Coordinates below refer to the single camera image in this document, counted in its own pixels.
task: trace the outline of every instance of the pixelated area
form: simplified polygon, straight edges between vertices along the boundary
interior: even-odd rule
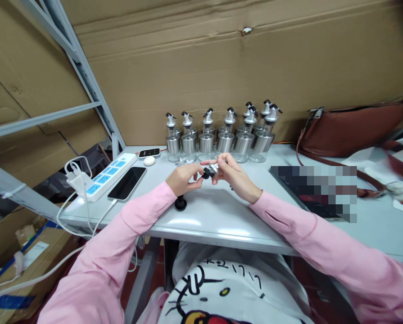
[[[355,166],[272,166],[270,172],[301,207],[325,219],[357,223]]]

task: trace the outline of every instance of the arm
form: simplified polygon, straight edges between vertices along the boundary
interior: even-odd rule
[[[231,155],[221,154],[218,163],[221,171],[213,184],[229,182],[309,264],[337,278],[347,288],[361,323],[403,322],[402,263],[358,242],[321,217],[263,192]]]
[[[69,274],[42,310],[39,323],[123,323],[120,305],[135,240],[176,200],[176,194],[201,187],[198,165],[175,169],[150,193],[130,200],[99,234],[87,242]]]

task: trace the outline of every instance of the black phone screen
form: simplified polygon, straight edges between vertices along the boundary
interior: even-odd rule
[[[110,191],[108,197],[119,200],[127,199],[145,172],[146,168],[137,166],[130,168],[113,190]]]

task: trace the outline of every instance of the cardboard wall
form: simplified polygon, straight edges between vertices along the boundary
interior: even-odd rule
[[[60,46],[16,0],[0,1],[0,125],[89,103]],[[0,138],[0,167],[33,187],[103,140],[91,109]]]
[[[218,126],[270,99],[276,140],[293,140],[308,109],[403,95],[401,1],[95,3],[63,0],[127,145],[165,144],[167,111],[200,128],[212,107]]]

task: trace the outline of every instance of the person's left hand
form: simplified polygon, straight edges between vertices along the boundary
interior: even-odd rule
[[[179,197],[186,194],[188,191],[201,188],[201,184],[204,180],[202,177],[200,177],[197,182],[189,182],[191,178],[194,178],[194,181],[197,180],[197,173],[200,175],[204,174],[201,165],[196,163],[186,164],[174,169],[165,182],[170,186],[174,194]]]

